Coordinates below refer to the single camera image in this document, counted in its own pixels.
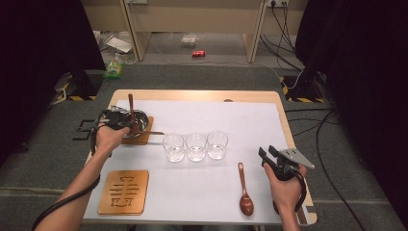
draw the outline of white paper sheet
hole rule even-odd
[[[127,100],[118,107],[129,109]],[[279,114],[272,103],[191,102],[135,100],[135,109],[154,117],[152,131],[228,135],[227,153],[221,160],[208,156],[194,163],[187,156],[178,163],[166,159],[164,136],[150,136],[148,145],[121,145],[105,164],[101,183],[93,191],[84,216],[88,222],[154,223],[280,223],[274,212],[268,178],[261,167],[259,147],[286,149]],[[239,206],[242,162],[247,191],[255,204],[251,217]],[[106,174],[119,169],[147,169],[150,174],[144,212],[140,216],[100,217],[97,207]]]
[[[112,37],[111,39],[109,39],[109,41],[106,42],[106,44],[118,50],[121,50],[123,52],[126,52],[126,53],[129,52],[130,49],[132,49],[132,44],[122,39],[115,38],[115,37]]]

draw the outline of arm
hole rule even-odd
[[[300,230],[294,207],[301,194],[301,187],[296,178],[289,181],[280,181],[276,178],[275,173],[269,165],[264,165],[265,173],[270,183],[270,191],[273,200],[282,219],[283,230]],[[305,177],[307,169],[299,165],[299,171]]]
[[[101,127],[96,134],[97,149],[95,154],[85,164],[57,202],[91,185],[98,178],[102,166],[108,160],[112,151],[120,145],[123,136],[127,133],[129,133],[129,128],[115,131],[108,126]],[[78,230],[87,209],[89,197],[90,192],[54,211],[39,223],[36,231]]]

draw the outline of hazard tape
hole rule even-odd
[[[285,95],[286,100],[292,101],[292,102],[301,102],[301,103],[323,103],[324,102],[322,98],[292,97],[291,89],[288,89],[288,87],[283,82],[285,78],[279,77],[279,79],[280,79],[282,91],[283,91],[283,94]]]
[[[63,86],[63,89],[66,91],[69,87],[69,84],[71,83],[72,76],[68,78],[66,83]],[[64,96],[60,95],[57,97],[58,100],[63,99]],[[84,101],[84,100],[95,100],[96,95],[67,95],[66,100],[72,100],[72,101]]]

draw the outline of wooden coaster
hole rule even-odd
[[[149,125],[147,125],[146,132],[150,132],[152,130],[154,118],[152,116],[149,117]],[[122,139],[122,144],[131,144],[131,145],[146,145],[149,141],[150,135],[142,134],[136,138],[124,138]]]
[[[141,215],[147,192],[147,170],[111,171],[99,201],[99,215]]]

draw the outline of glass cup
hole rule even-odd
[[[199,162],[205,157],[205,144],[207,138],[203,134],[193,133],[186,137],[187,156],[194,162]]]
[[[207,152],[211,158],[219,160],[225,156],[228,144],[228,136],[225,133],[221,131],[210,133],[207,137],[207,143]]]
[[[181,135],[170,133],[163,138],[166,157],[171,162],[179,162],[184,158],[184,139]]]

